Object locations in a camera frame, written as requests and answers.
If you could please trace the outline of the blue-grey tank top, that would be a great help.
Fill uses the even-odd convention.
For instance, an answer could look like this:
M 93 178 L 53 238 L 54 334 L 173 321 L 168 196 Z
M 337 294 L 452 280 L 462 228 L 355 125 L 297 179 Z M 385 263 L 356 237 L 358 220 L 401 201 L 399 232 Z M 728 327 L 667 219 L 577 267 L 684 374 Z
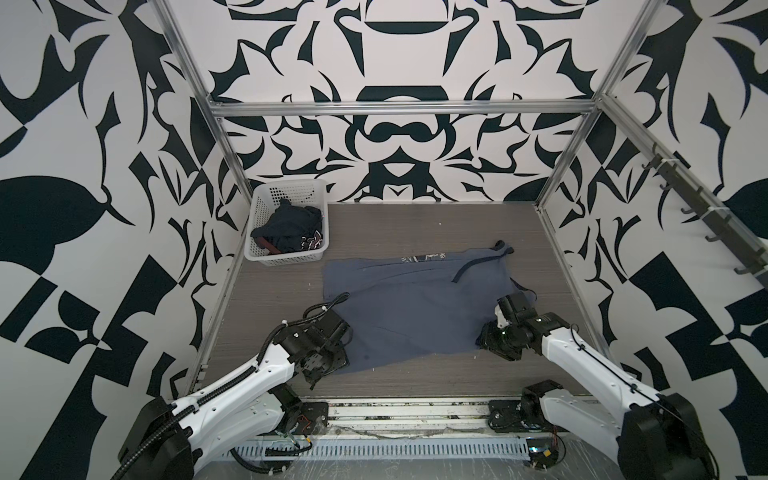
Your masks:
M 475 349 L 483 326 L 496 319 L 499 299 L 518 292 L 537 299 L 508 272 L 513 251 L 499 241 L 461 252 L 327 262 L 324 299 L 349 296 L 334 308 L 352 329 L 349 364 L 341 371 Z

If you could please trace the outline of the white plastic laundry basket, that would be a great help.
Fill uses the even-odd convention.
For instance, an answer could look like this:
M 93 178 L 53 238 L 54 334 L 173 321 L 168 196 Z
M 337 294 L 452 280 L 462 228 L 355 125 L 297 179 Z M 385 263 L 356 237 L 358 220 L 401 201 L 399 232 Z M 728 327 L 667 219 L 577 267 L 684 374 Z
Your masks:
M 266 224 L 269 217 L 278 208 L 281 199 L 288 199 L 294 206 L 313 206 L 322 211 L 324 235 L 322 247 L 298 253 L 270 255 L 268 251 L 256 246 L 255 241 L 251 238 L 251 231 Z M 325 181 L 319 179 L 279 180 L 260 185 L 254 190 L 243 247 L 244 257 L 247 260 L 270 267 L 319 261 L 329 245 L 330 228 Z

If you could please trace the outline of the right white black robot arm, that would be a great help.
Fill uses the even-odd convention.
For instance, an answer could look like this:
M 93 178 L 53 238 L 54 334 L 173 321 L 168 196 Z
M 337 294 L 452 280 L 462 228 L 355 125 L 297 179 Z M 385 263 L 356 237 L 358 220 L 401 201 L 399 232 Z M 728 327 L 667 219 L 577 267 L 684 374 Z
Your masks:
M 495 315 L 477 338 L 479 347 L 507 361 L 531 350 L 562 368 L 595 401 L 544 380 L 526 387 L 517 407 L 491 402 L 493 431 L 563 429 L 612 460 L 627 479 L 719 478 L 697 412 L 683 396 L 664 395 L 626 373 L 590 346 L 576 326 L 554 313 L 538 313 L 522 293 L 500 298 Z

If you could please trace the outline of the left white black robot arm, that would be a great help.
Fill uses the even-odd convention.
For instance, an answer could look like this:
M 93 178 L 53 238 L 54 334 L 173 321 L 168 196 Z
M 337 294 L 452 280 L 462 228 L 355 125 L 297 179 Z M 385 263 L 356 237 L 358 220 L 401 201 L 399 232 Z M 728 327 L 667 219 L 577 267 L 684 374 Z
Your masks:
M 257 355 L 218 381 L 140 410 L 117 458 L 115 479 L 191 479 L 211 461 L 263 434 L 290 434 L 303 402 L 290 387 L 310 386 L 348 365 L 350 325 L 325 305 L 319 314 L 281 322 Z

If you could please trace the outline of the maroon tank top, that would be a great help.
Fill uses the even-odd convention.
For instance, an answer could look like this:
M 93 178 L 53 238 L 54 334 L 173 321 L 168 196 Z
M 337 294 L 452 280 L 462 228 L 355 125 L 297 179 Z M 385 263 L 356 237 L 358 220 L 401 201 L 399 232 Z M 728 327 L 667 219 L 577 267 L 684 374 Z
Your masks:
M 255 242 L 260 249 L 268 251 L 270 255 L 281 254 L 281 251 L 264 237 L 257 237 Z

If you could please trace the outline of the dark navy tank top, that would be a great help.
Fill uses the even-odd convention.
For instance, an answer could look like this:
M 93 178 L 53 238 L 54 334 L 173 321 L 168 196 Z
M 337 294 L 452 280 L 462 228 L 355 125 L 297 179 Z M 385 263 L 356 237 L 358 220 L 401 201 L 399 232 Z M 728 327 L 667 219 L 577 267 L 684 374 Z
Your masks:
M 316 250 L 323 246 L 323 214 L 313 206 L 298 207 L 281 199 L 266 224 L 251 231 L 251 238 L 264 237 L 281 254 Z

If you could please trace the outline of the green circuit board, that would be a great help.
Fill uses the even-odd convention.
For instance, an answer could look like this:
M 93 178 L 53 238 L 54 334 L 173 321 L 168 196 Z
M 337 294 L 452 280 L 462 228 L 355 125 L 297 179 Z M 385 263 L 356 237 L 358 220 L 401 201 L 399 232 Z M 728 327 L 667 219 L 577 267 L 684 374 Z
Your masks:
M 567 447 L 557 436 L 527 438 L 527 465 L 535 470 L 550 470 L 565 458 Z

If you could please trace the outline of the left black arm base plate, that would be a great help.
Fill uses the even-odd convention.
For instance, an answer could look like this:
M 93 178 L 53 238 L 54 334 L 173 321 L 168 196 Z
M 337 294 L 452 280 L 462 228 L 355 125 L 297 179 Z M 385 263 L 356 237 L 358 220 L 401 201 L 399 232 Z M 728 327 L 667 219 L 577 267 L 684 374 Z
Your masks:
M 329 404 L 327 402 L 303 403 L 291 433 L 302 436 L 322 434 L 327 430 L 328 416 Z

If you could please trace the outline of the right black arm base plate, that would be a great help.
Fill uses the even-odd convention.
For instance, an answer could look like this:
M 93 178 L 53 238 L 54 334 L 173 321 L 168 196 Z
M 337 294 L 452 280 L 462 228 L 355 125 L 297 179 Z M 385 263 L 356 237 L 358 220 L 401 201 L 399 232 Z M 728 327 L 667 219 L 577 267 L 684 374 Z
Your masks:
M 488 427 L 496 433 L 541 431 L 541 422 L 525 400 L 491 400 L 488 402 Z

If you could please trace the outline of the aluminium front rail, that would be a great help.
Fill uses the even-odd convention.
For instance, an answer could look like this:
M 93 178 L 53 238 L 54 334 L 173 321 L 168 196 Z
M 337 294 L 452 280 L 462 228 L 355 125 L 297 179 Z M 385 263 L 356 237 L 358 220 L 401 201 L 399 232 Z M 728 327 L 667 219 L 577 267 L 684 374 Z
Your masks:
M 324 403 L 328 413 L 320 431 L 336 436 L 414 438 L 449 435 L 489 436 L 493 396 L 470 397 L 305 397 Z

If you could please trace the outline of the grey wall hook rack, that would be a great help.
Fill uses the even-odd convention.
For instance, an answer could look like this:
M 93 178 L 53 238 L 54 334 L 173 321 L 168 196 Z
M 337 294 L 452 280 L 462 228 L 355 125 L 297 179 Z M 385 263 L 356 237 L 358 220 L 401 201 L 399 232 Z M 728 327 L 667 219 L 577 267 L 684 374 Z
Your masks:
M 761 240 L 722 200 L 704 185 L 685 165 L 659 149 L 657 143 L 640 151 L 648 162 L 643 165 L 646 172 L 654 171 L 662 180 L 661 198 L 657 206 L 657 220 L 662 222 L 662 210 L 670 192 L 684 204 L 680 212 L 693 221 L 701 221 L 709 229 L 705 237 L 709 243 L 721 243 L 740 262 L 734 268 L 739 276 L 750 275 L 764 289 L 767 289 L 767 245 Z

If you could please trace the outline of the aluminium frame back crossbar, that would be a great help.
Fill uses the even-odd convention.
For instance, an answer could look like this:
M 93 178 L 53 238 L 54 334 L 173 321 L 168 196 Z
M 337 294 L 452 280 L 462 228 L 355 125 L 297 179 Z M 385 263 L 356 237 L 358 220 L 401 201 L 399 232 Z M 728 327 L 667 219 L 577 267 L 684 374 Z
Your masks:
M 251 116 L 346 116 L 426 114 L 586 113 L 595 107 L 589 99 L 566 100 L 462 100 L 373 102 L 209 102 L 216 117 Z

